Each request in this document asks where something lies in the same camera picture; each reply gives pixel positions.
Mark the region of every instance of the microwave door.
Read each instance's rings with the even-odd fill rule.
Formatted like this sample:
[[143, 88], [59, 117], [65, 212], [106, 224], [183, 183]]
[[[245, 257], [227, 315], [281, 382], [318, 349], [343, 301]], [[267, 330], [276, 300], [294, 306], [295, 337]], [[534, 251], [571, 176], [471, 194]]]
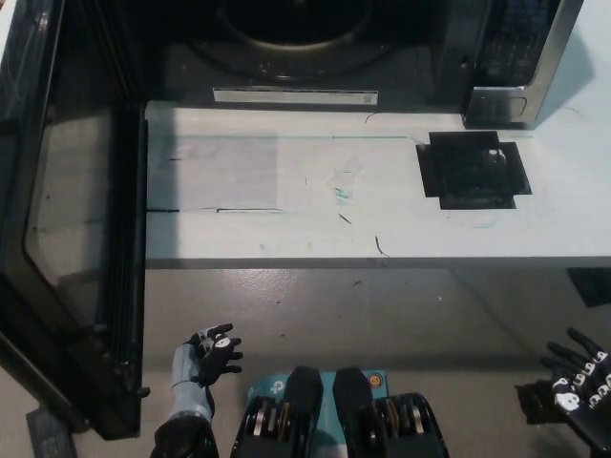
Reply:
[[20, 0], [0, 64], [0, 364], [72, 430], [140, 424], [143, 111], [84, 0]]

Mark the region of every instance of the gray floor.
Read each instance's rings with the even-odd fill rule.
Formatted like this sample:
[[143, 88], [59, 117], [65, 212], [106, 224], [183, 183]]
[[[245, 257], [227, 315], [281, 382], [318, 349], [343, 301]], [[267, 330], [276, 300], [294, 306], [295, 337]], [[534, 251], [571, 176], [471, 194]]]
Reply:
[[[384, 368], [391, 393], [431, 402], [452, 458], [587, 456], [564, 426], [527, 427], [515, 385], [545, 377], [537, 354], [564, 341], [567, 325], [611, 347], [607, 309], [586, 309], [562, 270], [151, 271], [147, 277], [145, 375], [138, 439], [75, 437], [81, 458], [148, 456], [171, 404], [175, 346], [195, 330], [232, 322], [244, 373], [213, 393], [214, 429], [228, 456], [245, 388], [296, 364]], [[32, 457], [23, 415], [36, 403], [0, 376], [3, 456]]]

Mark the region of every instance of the robotic arm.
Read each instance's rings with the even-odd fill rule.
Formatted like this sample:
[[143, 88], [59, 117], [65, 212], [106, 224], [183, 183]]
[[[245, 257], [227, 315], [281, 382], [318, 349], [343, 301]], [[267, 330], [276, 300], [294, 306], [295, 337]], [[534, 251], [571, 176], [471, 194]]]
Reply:
[[522, 410], [529, 424], [566, 423], [593, 457], [611, 456], [611, 358], [577, 329], [567, 334], [582, 351], [549, 342], [541, 363], [552, 379], [517, 388]]
[[222, 374], [239, 373], [230, 365], [243, 354], [235, 351], [242, 341], [227, 337], [232, 324], [204, 329], [179, 346], [172, 364], [175, 402], [168, 420], [155, 433], [151, 458], [218, 458], [212, 433], [214, 400], [210, 386]]

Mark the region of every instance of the white logo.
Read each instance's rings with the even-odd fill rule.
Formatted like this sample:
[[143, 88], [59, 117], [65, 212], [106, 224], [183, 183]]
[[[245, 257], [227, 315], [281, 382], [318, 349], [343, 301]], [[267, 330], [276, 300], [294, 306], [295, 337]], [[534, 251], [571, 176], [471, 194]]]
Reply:
[[604, 398], [607, 394], [609, 394], [609, 391], [611, 391], [611, 388], [609, 388], [607, 385], [601, 385], [599, 386], [599, 389], [597, 389], [599, 396], [601, 396], [602, 398]]
[[575, 376], [575, 385], [582, 386], [584, 382], [585, 382], [585, 375], [577, 374]]
[[602, 363], [604, 360], [606, 360], [607, 356], [609, 355], [604, 351], [599, 351], [596, 354], [596, 358], [594, 358], [594, 361], [596, 361], [597, 363]]
[[226, 346], [229, 346], [229, 344], [231, 344], [231, 341], [229, 340], [228, 337], [224, 337], [222, 339], [220, 339], [219, 341], [217, 341], [214, 346], [216, 348], [225, 348]]
[[558, 379], [558, 381], [552, 385], [552, 388], [555, 388], [558, 385], [569, 385], [569, 381], [566, 380], [564, 377], [562, 377], [561, 379]]
[[283, 389], [284, 389], [284, 382], [282, 380], [277, 380], [276, 382], [274, 382], [274, 386], [269, 388], [269, 390], [274, 394], [278, 394]]
[[596, 407], [600, 401], [602, 401], [602, 398], [598, 394], [595, 394], [590, 397], [590, 408]]
[[567, 412], [572, 412], [579, 408], [579, 396], [574, 393], [557, 393], [556, 404]]

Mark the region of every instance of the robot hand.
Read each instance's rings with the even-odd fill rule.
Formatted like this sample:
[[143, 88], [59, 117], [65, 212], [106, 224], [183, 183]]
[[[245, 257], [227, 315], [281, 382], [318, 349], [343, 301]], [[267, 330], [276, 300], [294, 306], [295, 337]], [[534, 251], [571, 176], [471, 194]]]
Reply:
[[594, 451], [611, 451], [611, 358], [578, 330], [569, 328], [567, 332], [587, 356], [548, 343], [548, 349], [559, 357], [541, 358], [552, 370], [555, 404], [568, 425]]
[[195, 348], [199, 364], [199, 373], [192, 378], [192, 382], [200, 386], [210, 386], [222, 374], [242, 372], [240, 366], [229, 364], [230, 361], [243, 357], [243, 353], [234, 351], [236, 346], [242, 343], [242, 339], [229, 339], [226, 335], [232, 329], [231, 323], [209, 327], [185, 342]]
[[214, 400], [209, 386], [222, 374], [242, 372], [229, 365], [242, 353], [242, 341], [229, 339], [232, 324], [210, 327], [194, 334], [174, 353], [172, 391], [175, 402], [168, 420], [155, 433], [152, 458], [218, 458], [212, 432]]

